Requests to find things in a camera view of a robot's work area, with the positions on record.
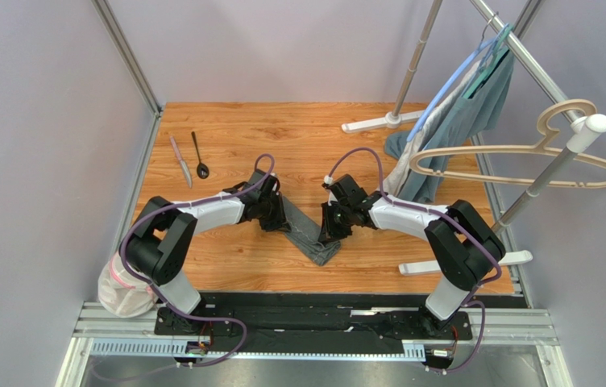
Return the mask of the black spoon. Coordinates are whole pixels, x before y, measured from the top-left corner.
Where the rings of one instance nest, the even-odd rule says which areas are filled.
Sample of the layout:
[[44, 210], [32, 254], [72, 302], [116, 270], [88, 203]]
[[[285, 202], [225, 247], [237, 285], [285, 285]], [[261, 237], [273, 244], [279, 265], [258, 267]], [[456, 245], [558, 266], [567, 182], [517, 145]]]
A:
[[200, 179], [207, 179], [210, 175], [210, 169], [202, 161], [200, 149], [199, 149], [198, 142], [197, 142], [197, 136], [194, 131], [191, 132], [191, 137], [192, 137], [193, 145], [194, 145], [196, 155], [197, 155], [197, 167], [196, 167], [197, 176]]

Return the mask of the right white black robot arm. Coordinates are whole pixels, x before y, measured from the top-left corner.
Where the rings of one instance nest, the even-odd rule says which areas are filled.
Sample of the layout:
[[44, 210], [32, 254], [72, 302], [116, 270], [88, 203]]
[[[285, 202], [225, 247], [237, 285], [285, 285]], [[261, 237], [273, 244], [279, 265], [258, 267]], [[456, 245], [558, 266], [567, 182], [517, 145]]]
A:
[[398, 231], [429, 243], [442, 277], [422, 308], [434, 324], [447, 323], [492, 270], [500, 269], [505, 247], [474, 206], [418, 205], [381, 190], [367, 193], [348, 174], [325, 177], [329, 199], [322, 203], [323, 244], [350, 236], [353, 227]]

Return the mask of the grey stitched cloth napkin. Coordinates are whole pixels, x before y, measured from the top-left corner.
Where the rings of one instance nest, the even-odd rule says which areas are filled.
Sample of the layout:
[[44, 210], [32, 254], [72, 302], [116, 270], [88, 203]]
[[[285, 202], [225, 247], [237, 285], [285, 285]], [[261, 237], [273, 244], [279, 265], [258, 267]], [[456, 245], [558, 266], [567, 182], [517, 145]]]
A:
[[325, 266], [341, 250], [339, 241], [322, 243], [318, 240], [321, 227], [302, 210], [282, 197], [284, 213], [290, 228], [286, 237], [317, 266]]

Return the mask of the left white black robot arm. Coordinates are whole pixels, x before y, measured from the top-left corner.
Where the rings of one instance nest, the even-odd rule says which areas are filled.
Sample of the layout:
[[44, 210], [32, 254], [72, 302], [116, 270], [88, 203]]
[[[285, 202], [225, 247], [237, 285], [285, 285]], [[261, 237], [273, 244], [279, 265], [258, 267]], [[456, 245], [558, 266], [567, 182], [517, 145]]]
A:
[[279, 179], [257, 169], [241, 182], [212, 197], [170, 202], [153, 197], [122, 240], [118, 253], [124, 268], [151, 287], [182, 318], [202, 303], [183, 267], [195, 235], [219, 227], [258, 221], [263, 231], [289, 231]]

